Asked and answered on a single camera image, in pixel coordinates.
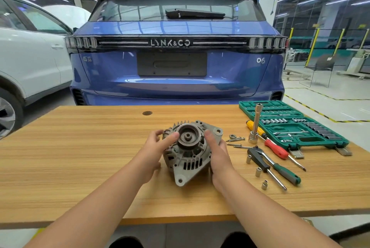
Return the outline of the person's left hand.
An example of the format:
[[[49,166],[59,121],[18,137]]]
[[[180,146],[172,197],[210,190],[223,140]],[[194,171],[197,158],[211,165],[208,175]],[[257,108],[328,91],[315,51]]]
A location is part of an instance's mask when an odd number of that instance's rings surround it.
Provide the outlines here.
[[[162,150],[161,135],[164,130],[151,131],[145,144],[132,159],[135,173],[138,174],[141,184],[148,183],[154,172],[161,168],[160,158],[165,150]]]

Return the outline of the person's right hand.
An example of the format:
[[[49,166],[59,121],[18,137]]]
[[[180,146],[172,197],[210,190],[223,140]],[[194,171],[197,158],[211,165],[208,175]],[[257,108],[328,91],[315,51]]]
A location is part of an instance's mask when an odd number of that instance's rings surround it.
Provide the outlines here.
[[[212,182],[217,191],[222,191],[222,182],[226,177],[226,173],[234,170],[230,160],[227,145],[224,140],[218,143],[218,152],[215,155],[210,153],[210,163],[212,168]]]

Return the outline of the grey metal car alternator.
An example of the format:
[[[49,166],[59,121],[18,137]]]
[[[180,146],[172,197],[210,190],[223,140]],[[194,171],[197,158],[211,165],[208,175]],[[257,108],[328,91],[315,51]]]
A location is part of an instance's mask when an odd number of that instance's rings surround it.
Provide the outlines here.
[[[199,172],[210,165],[211,148],[205,140],[204,132],[210,130],[216,143],[223,136],[223,129],[204,121],[180,121],[164,130],[162,138],[174,132],[179,133],[178,140],[165,149],[162,156],[167,168],[173,172],[177,186],[182,187]]]

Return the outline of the person's left forearm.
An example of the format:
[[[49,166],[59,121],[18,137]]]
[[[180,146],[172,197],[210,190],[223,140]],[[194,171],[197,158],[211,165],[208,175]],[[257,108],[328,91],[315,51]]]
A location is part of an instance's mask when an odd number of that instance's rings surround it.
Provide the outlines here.
[[[123,167],[24,248],[104,248],[152,175],[134,165]]]

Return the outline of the person's right forearm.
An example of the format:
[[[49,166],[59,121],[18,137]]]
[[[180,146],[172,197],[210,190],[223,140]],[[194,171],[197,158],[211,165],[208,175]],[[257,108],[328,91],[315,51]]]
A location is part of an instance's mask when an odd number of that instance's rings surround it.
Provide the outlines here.
[[[214,184],[257,248],[341,248],[238,173],[214,175]]]

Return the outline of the long silver tube socket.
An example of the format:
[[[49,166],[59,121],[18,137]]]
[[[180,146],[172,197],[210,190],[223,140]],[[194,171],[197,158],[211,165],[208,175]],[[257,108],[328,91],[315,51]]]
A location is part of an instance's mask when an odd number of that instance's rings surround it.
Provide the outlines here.
[[[263,109],[263,105],[258,103],[255,106],[255,115],[254,115],[254,120],[253,120],[253,126],[251,129],[251,132],[249,134],[248,142],[250,144],[256,145],[258,142],[258,127],[259,127],[259,120],[260,120],[260,115],[261,111]]]

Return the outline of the green socket set case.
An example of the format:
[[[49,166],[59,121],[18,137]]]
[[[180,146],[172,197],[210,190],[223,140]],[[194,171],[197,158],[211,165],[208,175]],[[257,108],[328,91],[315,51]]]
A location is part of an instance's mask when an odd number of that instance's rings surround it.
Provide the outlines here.
[[[349,140],[282,101],[239,102],[239,108],[250,120],[255,119],[257,105],[262,105],[259,127],[272,142],[286,151],[326,147],[342,156],[353,155],[347,148]]]

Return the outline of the blue car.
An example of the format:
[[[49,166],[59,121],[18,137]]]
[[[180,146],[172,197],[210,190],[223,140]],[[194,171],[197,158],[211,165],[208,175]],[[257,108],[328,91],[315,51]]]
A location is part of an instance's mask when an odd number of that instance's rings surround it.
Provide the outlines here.
[[[288,39],[258,0],[98,0],[65,38],[76,105],[282,100]]]

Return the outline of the black shoe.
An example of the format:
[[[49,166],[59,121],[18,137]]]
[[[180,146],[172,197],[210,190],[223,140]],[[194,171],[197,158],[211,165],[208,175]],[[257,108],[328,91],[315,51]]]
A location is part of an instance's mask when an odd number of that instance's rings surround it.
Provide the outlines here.
[[[108,248],[144,248],[140,240],[134,236],[123,236],[110,244]]]
[[[220,248],[257,248],[245,232],[232,232],[224,239]]]

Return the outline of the grey metal chair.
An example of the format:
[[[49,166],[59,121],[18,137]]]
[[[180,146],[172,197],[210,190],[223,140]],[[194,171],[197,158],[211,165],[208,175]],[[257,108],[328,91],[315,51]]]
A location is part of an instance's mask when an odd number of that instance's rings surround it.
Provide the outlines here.
[[[321,80],[318,85],[329,88],[336,60],[336,54],[324,54],[320,56],[314,64],[305,65],[299,83],[310,88],[312,85],[316,84],[319,77],[327,77],[326,84]]]

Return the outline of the cream workshop machine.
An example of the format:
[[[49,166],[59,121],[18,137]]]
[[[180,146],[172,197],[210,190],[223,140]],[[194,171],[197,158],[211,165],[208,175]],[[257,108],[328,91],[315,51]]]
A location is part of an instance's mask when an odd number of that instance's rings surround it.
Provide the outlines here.
[[[370,73],[361,73],[360,70],[363,67],[365,59],[370,57],[370,48],[365,49],[346,49],[347,51],[354,52],[354,56],[350,60],[350,63],[346,70],[337,71],[337,75],[346,75],[351,77],[358,77],[359,80],[370,79]]]

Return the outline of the white car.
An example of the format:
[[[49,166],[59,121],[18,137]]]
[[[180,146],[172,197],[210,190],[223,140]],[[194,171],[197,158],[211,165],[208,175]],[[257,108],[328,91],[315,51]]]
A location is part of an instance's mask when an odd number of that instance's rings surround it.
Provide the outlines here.
[[[71,85],[64,39],[90,14],[73,5],[0,0],[0,139],[22,127],[26,106]]]

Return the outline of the red-handled screwdriver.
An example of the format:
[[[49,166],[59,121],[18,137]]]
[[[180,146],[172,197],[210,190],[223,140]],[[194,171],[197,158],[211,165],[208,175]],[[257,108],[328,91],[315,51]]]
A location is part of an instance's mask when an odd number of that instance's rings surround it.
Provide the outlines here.
[[[283,160],[291,160],[296,166],[298,166],[300,169],[302,169],[303,171],[307,171],[307,169],[302,166],[298,161],[296,161],[285,149],[283,149],[282,147],[276,145],[274,142],[272,142],[269,138],[262,138],[265,141],[265,146],[267,146],[268,148],[270,148],[273,153],[275,155],[277,155],[278,157],[280,157],[281,159]]]

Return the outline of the green-handled ratchet wrench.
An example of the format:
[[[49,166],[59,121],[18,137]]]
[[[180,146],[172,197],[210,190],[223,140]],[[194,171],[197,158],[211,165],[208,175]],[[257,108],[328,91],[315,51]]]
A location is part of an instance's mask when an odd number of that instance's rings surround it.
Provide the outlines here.
[[[288,180],[292,185],[298,186],[301,184],[301,178],[297,176],[295,173],[288,170],[284,166],[281,166],[280,164],[275,163],[269,156],[267,159],[264,158],[264,161],[269,163],[271,165],[271,168],[273,168],[277,173],[279,173],[282,177]]]

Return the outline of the yellow safety post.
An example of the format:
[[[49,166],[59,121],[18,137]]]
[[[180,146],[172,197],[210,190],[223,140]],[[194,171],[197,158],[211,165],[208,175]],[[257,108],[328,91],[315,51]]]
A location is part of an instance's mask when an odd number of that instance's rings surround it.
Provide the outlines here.
[[[311,43],[311,46],[310,46],[309,55],[308,55],[308,58],[306,60],[305,65],[304,65],[305,67],[309,65],[309,62],[310,62],[312,53],[313,53],[314,48],[315,48],[315,45],[316,45],[316,41],[317,41],[318,35],[320,33],[320,30],[321,30],[320,28],[317,28],[316,31],[315,31],[315,34],[314,34],[314,37],[312,39],[312,43]]]
[[[363,36],[363,38],[362,38],[361,44],[360,44],[360,46],[359,46],[359,49],[363,49],[364,44],[365,44],[365,42],[366,42],[366,40],[367,40],[367,37],[368,37],[369,32],[370,32],[370,28],[368,28],[368,29],[366,30],[366,32],[365,32],[365,34],[364,34],[364,36]]]
[[[345,28],[343,28],[342,30],[341,30],[341,33],[340,33],[340,36],[339,36],[339,38],[338,38],[338,40],[337,40],[337,43],[336,43],[336,46],[335,46],[335,50],[334,50],[334,52],[333,52],[333,54],[332,54],[332,56],[334,57],[335,56],[335,54],[337,53],[337,50],[339,49],[339,47],[340,47],[340,44],[341,44],[341,41],[342,41],[342,38],[343,38],[343,35],[344,35],[344,33],[345,33]]]

